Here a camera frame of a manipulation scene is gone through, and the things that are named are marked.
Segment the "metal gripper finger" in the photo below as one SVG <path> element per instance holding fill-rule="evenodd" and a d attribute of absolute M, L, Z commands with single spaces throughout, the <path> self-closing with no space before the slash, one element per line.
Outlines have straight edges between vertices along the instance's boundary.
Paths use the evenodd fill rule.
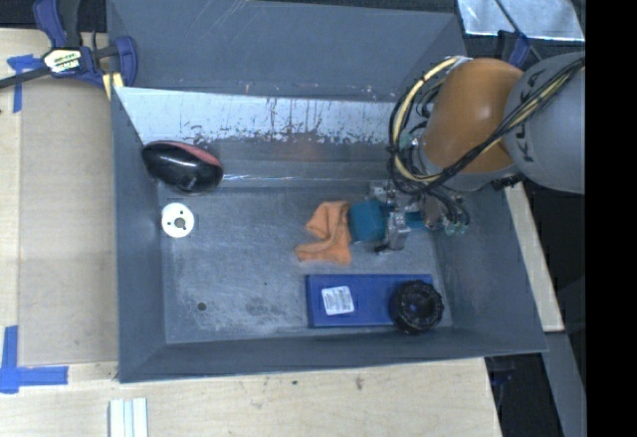
<path fill-rule="evenodd" d="M 410 232 L 411 229 L 407 225 L 406 214 L 404 212 L 390 211 L 386 221 L 384 238 L 381 244 L 375 247 L 375 252 L 402 250 Z"/>
<path fill-rule="evenodd" d="M 372 180 L 369 183 L 369 197 L 384 206 L 398 205 L 398 191 L 391 180 Z"/>

